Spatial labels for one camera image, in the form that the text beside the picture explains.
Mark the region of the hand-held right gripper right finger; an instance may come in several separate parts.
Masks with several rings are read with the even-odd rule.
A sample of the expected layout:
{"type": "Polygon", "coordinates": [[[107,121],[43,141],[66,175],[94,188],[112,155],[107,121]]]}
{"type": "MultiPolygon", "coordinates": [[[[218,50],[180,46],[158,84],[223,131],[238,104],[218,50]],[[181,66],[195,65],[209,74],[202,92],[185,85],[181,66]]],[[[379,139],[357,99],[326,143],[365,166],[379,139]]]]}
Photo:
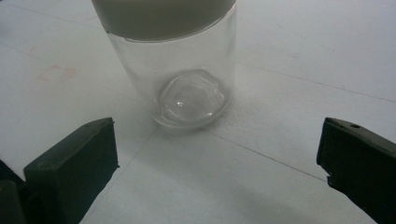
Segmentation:
{"type": "Polygon", "coordinates": [[[396,144],[349,121],[326,118],[317,165],[328,185],[377,224],[396,224],[396,144]]]}

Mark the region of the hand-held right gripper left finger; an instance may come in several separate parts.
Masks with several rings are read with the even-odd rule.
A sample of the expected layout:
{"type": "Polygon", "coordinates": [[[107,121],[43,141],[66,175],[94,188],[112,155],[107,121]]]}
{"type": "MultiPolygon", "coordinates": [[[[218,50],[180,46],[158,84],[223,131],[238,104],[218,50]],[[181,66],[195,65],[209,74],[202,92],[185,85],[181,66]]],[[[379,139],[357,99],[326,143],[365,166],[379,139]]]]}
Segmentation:
{"type": "Polygon", "coordinates": [[[114,120],[86,123],[24,169],[50,224],[78,224],[119,168],[114,120]]]}

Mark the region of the clear glass jar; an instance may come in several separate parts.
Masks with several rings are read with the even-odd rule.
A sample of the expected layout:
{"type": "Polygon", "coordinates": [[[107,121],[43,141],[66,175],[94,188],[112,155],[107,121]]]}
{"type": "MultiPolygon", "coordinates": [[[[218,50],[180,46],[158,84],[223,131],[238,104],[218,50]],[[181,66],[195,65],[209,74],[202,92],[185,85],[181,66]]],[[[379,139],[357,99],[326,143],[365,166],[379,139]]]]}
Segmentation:
{"type": "Polygon", "coordinates": [[[204,30],[167,41],[107,36],[151,117],[174,129],[217,119],[233,98],[236,7],[204,30]]]}

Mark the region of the white jar lid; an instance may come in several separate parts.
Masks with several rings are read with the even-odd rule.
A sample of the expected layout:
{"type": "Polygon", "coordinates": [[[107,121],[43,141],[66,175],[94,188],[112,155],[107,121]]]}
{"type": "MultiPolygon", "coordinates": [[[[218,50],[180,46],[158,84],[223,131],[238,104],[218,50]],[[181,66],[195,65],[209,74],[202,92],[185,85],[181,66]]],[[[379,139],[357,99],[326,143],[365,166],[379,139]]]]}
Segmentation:
{"type": "Polygon", "coordinates": [[[163,41],[204,30],[236,0],[92,0],[104,29],[137,41],[163,41]]]}

